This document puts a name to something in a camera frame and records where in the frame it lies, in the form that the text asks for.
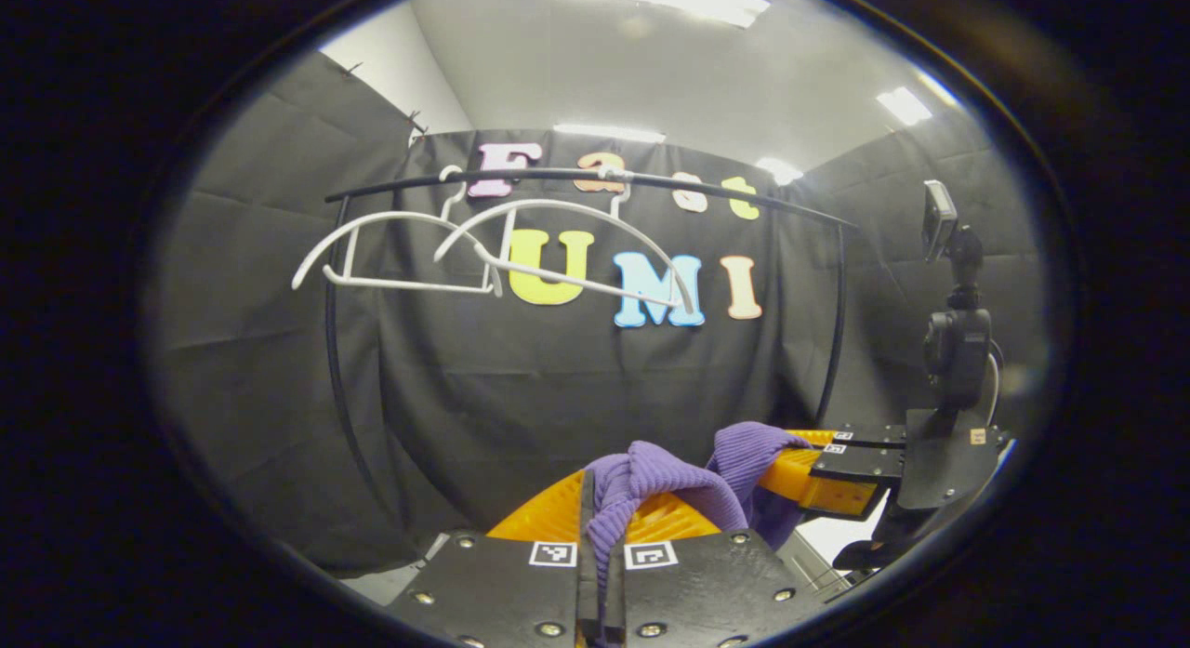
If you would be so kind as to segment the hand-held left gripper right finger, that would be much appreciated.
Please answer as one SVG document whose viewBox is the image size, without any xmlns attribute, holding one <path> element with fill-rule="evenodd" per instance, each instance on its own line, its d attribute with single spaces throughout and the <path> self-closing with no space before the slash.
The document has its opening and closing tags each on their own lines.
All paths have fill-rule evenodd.
<svg viewBox="0 0 1190 648">
<path fill-rule="evenodd" d="M 823 606 L 756 531 L 722 531 L 672 493 L 643 501 L 609 558 L 612 647 L 753 647 Z"/>
</svg>

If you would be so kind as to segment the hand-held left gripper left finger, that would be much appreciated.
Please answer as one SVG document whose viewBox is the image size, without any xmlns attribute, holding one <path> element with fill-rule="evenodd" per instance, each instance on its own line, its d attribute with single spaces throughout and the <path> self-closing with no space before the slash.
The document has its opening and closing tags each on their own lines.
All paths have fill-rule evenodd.
<svg viewBox="0 0 1190 648">
<path fill-rule="evenodd" d="M 590 516 L 589 483 L 574 471 L 487 533 L 445 534 L 388 610 L 458 647 L 590 647 L 599 630 Z"/>
</svg>

